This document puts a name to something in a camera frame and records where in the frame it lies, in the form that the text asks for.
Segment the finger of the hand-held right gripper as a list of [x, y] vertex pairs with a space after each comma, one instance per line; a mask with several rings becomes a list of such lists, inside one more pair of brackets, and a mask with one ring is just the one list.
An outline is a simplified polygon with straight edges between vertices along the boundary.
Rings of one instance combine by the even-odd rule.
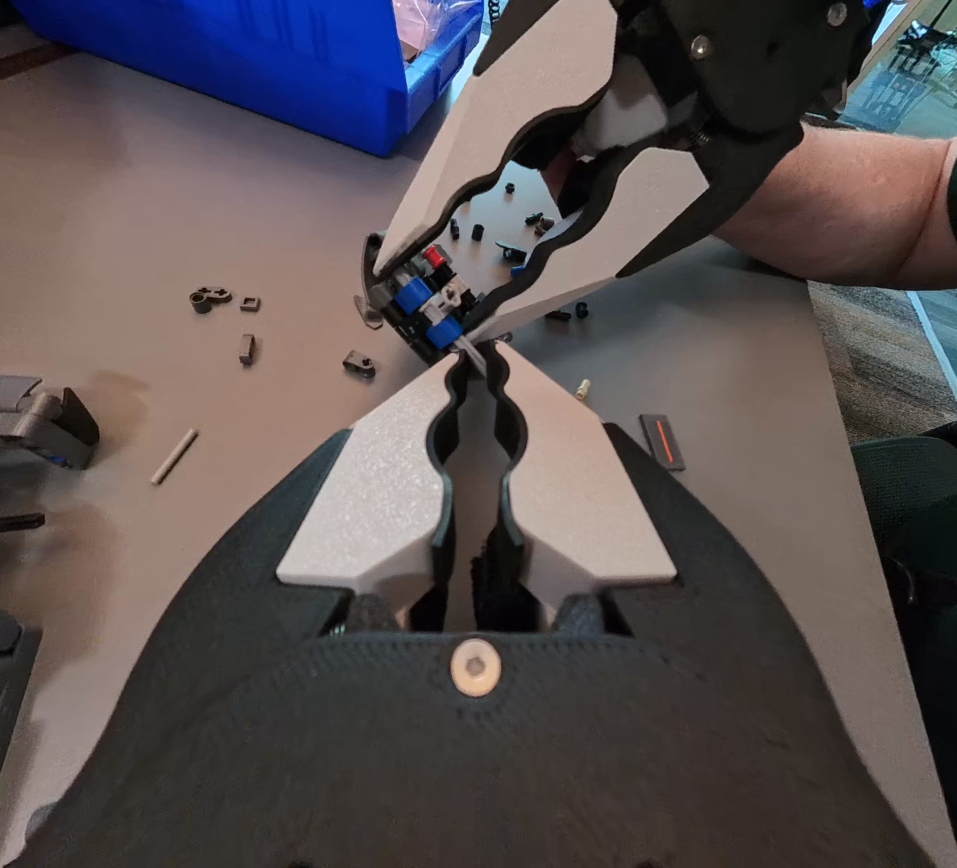
[[491, 340], [606, 287], [707, 189], [691, 152], [643, 149], [606, 208], [583, 207], [548, 231], [521, 272], [479, 304], [467, 335]]
[[612, 75], [610, 0], [557, 0], [485, 70], [475, 70], [393, 216], [373, 272], [387, 276], [494, 178], [537, 122], [585, 106]]

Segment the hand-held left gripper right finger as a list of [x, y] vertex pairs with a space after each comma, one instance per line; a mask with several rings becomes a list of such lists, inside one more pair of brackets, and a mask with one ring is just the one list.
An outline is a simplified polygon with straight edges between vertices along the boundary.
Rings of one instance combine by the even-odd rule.
[[495, 525], [472, 563], [477, 627], [534, 632], [569, 597], [672, 583], [676, 564], [610, 425], [509, 345], [484, 352], [508, 462]]

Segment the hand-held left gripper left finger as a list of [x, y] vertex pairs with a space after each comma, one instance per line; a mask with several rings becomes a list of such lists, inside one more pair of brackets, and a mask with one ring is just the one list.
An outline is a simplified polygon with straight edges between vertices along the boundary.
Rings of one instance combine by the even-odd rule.
[[416, 631], [444, 628], [453, 484], [470, 358], [447, 356], [355, 422], [277, 568], [281, 583], [374, 595]]

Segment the dark grey lego wing assembly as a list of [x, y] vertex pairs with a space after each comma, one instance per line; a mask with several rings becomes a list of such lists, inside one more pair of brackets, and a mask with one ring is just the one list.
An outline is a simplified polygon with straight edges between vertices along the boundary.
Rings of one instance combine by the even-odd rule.
[[446, 355], [463, 353], [472, 369], [486, 377], [484, 358], [465, 327], [467, 316], [485, 294], [473, 292], [438, 243], [413, 253], [389, 275], [376, 276], [375, 264], [384, 240], [383, 232], [365, 238], [360, 306], [388, 323], [426, 365], [432, 366]]

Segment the person's right forearm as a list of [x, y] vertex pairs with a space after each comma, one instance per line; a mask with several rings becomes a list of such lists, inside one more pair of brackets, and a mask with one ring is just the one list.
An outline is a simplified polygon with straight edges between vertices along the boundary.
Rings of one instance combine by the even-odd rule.
[[804, 124], [800, 144], [715, 232], [797, 278], [956, 286], [956, 141]]

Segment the group of black lego pins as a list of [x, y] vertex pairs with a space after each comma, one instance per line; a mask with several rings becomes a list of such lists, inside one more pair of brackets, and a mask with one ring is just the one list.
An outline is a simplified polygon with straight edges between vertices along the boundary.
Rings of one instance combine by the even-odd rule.
[[496, 187], [463, 204], [456, 213], [461, 238], [447, 239], [455, 267], [485, 307], [467, 335], [477, 343], [507, 341], [533, 326], [593, 338], [596, 302], [592, 291], [583, 291], [584, 259], [573, 250], [580, 242], [558, 244], [579, 212], [561, 217], [531, 180], [505, 180], [516, 184], [515, 193]]

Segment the light grey lego axle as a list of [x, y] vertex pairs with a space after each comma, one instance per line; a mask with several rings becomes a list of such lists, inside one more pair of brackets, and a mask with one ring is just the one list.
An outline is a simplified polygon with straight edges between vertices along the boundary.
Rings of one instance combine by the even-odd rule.
[[160, 486], [173, 469], [178, 465], [182, 460], [183, 456], [187, 453], [189, 448], [197, 441], [199, 436], [199, 431], [197, 428], [190, 428], [172, 450], [168, 453], [165, 459], [161, 462], [160, 466], [150, 477], [150, 485], [157, 487]]

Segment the large lego car model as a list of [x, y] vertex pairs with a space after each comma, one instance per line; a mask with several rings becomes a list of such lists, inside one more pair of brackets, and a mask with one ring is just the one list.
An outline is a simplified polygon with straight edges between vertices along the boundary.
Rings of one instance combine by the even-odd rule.
[[[30, 453], [60, 468], [86, 469], [101, 439], [97, 421], [70, 387], [50, 393], [39, 389], [41, 382], [35, 376], [2, 376], [2, 450]], [[40, 628], [1, 611], [2, 757], [6, 757], [41, 637]]]

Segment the person's right hand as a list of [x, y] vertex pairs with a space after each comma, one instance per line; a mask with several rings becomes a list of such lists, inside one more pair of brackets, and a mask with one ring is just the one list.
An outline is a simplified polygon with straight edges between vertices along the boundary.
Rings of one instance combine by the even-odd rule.
[[547, 166], [540, 171], [549, 196], [556, 204], [560, 213], [563, 212], [563, 207], [560, 203], [562, 192], [568, 181], [569, 173], [575, 168], [576, 164], [577, 157], [567, 144], [563, 146]]

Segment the grey tile with orange stripe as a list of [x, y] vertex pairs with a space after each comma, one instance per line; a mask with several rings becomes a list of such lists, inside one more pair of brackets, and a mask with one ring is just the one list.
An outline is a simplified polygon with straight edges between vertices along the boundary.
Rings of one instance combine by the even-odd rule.
[[669, 418], [664, 414], [643, 412], [638, 421], [652, 458], [670, 472], [685, 471], [686, 462]]

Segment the blue storage bin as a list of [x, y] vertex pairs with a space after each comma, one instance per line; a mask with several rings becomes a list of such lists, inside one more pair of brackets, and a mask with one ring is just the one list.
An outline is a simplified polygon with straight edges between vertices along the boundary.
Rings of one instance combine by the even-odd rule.
[[478, 44], [482, 0], [411, 65], [391, 0], [10, 0], [37, 34], [386, 157]]

